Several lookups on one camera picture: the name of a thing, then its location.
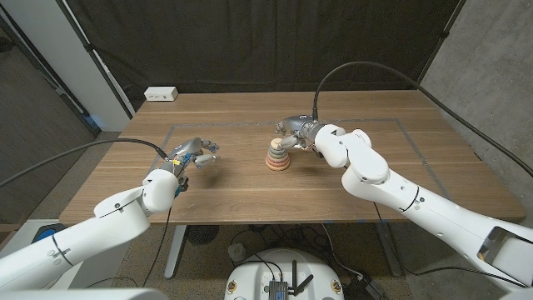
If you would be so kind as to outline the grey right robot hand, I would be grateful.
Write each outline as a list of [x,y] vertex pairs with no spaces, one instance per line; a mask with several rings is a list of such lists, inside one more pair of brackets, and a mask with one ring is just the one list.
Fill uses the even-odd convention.
[[277,148],[284,150],[289,148],[313,149],[316,135],[324,126],[323,122],[314,120],[312,116],[287,117],[276,125],[276,133],[283,136]]

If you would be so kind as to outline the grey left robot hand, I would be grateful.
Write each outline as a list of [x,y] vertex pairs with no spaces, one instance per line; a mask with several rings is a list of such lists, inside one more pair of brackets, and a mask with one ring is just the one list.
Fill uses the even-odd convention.
[[169,158],[166,158],[159,168],[172,173],[177,178],[179,185],[175,192],[176,197],[180,192],[188,189],[188,177],[185,174],[187,166],[193,163],[198,169],[204,168],[217,160],[215,153],[219,149],[216,143],[195,137],[178,145],[170,152]]

